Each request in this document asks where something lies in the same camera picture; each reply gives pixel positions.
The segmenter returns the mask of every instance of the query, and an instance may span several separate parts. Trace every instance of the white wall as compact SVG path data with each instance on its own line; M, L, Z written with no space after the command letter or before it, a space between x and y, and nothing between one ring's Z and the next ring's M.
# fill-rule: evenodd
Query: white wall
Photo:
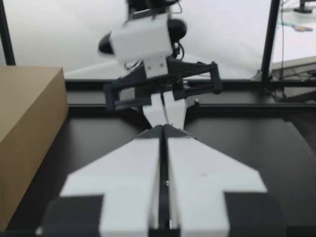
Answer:
M4 0L17 65L63 66L66 78L126 74L97 52L126 19L125 0ZM261 67L270 0L182 0L188 61L216 61L224 78L251 78Z

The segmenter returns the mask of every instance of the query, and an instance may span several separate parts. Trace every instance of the cardboard box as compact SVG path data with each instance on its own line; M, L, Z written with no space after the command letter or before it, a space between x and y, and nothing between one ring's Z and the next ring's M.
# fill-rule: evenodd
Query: cardboard box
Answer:
M0 230L68 114L63 70L0 67Z

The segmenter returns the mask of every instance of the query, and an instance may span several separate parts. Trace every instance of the black tabletop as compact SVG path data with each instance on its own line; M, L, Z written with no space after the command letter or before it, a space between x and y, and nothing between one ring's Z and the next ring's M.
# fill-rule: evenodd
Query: black tabletop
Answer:
M8 229L35 229L48 202L59 195L69 173L119 148L147 129L146 120L135 114L107 118L70 115ZM316 157L291 123L282 118L190 115L185 130L201 142L257 169L269 192L279 200L286 225L316 223Z

